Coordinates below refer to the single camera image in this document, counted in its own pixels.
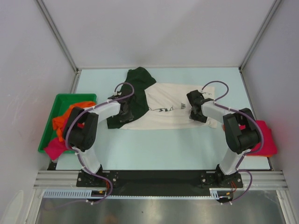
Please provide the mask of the white and green t-shirt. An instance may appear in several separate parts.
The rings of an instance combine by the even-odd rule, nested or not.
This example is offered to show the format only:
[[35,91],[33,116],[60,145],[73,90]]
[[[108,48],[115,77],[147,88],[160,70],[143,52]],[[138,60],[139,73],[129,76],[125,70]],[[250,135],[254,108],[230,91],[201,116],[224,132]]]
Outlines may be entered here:
[[120,91],[135,94],[131,106],[136,119],[120,123],[116,116],[110,117],[107,118],[107,127],[123,130],[170,130],[200,126],[216,128],[217,121],[212,118],[208,118],[206,123],[189,119],[191,105],[186,95],[194,90],[213,93],[213,97],[204,98],[214,98],[215,95],[212,86],[159,83],[143,67],[130,69]]

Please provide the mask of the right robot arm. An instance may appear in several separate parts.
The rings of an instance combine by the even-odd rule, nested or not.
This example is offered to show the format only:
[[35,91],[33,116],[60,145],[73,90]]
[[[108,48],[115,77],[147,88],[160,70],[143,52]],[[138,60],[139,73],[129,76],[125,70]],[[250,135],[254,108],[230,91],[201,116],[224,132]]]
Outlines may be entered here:
[[198,90],[189,92],[186,96],[191,105],[189,119],[205,123],[208,118],[212,118],[224,126],[228,149],[216,167],[215,181],[220,187],[227,187],[237,174],[243,158],[257,144],[263,145],[261,128],[248,108],[236,110],[222,106],[211,98],[204,98]]

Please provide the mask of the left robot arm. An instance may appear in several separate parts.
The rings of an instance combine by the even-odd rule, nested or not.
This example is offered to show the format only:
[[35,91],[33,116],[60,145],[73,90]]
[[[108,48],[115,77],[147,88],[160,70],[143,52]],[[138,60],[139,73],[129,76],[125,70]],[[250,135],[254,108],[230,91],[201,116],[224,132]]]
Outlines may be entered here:
[[115,92],[107,101],[87,108],[74,107],[64,127],[63,138],[67,149],[73,150],[82,169],[88,173],[87,181],[92,186],[103,182],[103,174],[98,172],[101,164],[93,145],[96,140],[98,124],[107,118],[116,116],[121,122],[131,121],[134,116],[129,102],[134,93],[125,95]]

